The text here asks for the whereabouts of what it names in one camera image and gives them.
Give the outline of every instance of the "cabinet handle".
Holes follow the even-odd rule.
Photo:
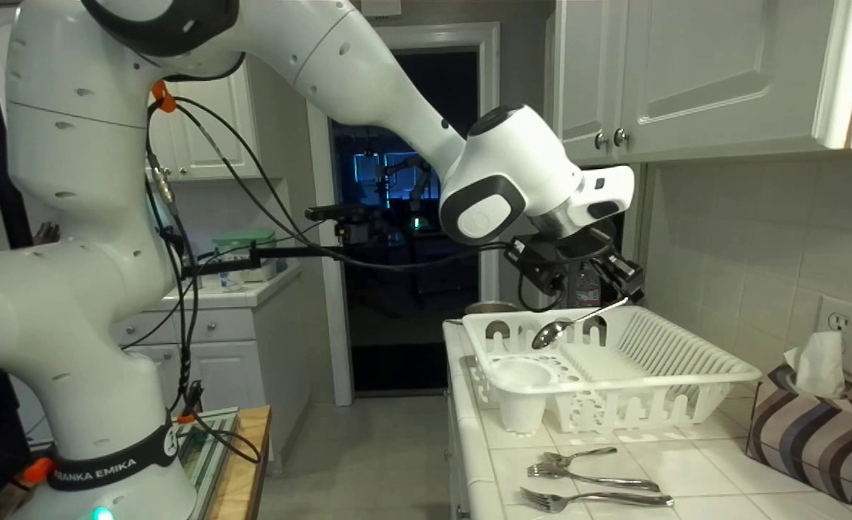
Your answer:
[[[608,144],[611,144],[611,142],[608,142],[605,129],[598,129],[598,131],[596,131],[596,149],[608,149]]]
[[[618,127],[616,134],[612,134],[612,142],[616,142],[616,146],[629,144],[629,131],[628,131],[628,127]]]

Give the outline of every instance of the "dark doorway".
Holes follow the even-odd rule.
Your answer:
[[[481,53],[395,52],[426,98],[465,131],[481,116]],[[361,208],[348,250],[369,261],[434,261],[427,270],[348,266],[353,386],[369,393],[444,389],[443,319],[481,296],[481,256],[440,227],[440,181],[398,134],[332,123],[342,204]]]

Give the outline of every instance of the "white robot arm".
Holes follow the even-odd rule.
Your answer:
[[[416,146],[462,243],[492,243],[520,214],[569,243],[634,199],[628,166],[585,173],[528,107],[459,139],[351,0],[23,0],[10,42],[11,179],[59,209],[63,240],[0,250],[0,365],[44,402],[59,455],[20,517],[193,508],[157,365],[124,354],[109,325],[174,282],[146,201],[150,82],[229,75],[244,53],[327,116]]]

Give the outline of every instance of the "metal utensil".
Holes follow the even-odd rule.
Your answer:
[[[598,316],[598,313],[605,313],[605,311],[611,311],[611,309],[618,309],[618,305],[625,305],[625,303],[629,303],[629,296],[616,299],[616,303],[611,303],[611,305],[602,305],[602,309],[596,309],[593,313],[580,313],[580,319]],[[531,337],[531,350],[546,350],[546,347],[551,347],[551,339],[554,339],[564,328],[569,328],[569,325],[576,325],[576,319],[550,319],[550,322],[540,325],[538,334]]]
[[[621,494],[621,491],[586,491],[586,494],[540,494],[531,488],[520,488],[522,495],[540,511],[564,511],[569,501],[634,501],[634,504],[658,504],[670,508],[677,498],[667,494]]]
[[[652,480],[572,474],[569,467],[551,464],[546,459],[531,464],[528,475],[546,475],[546,480],[569,475],[569,480],[612,484],[612,488],[638,488],[638,491],[655,491],[655,494],[662,491],[658,481],[652,481]]]
[[[559,464],[559,467],[569,467],[572,459],[579,455],[605,455],[605,452],[618,452],[618,448],[608,445],[608,448],[596,448],[596,449],[576,449],[576,452],[554,452],[554,449],[544,449],[540,459]]]

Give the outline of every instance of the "white dish rack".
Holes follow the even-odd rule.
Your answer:
[[[564,432],[662,429],[707,417],[738,380],[759,370],[644,305],[611,309],[585,334],[593,309],[465,313],[476,360],[501,399],[538,396]],[[572,319],[531,350],[551,319]]]

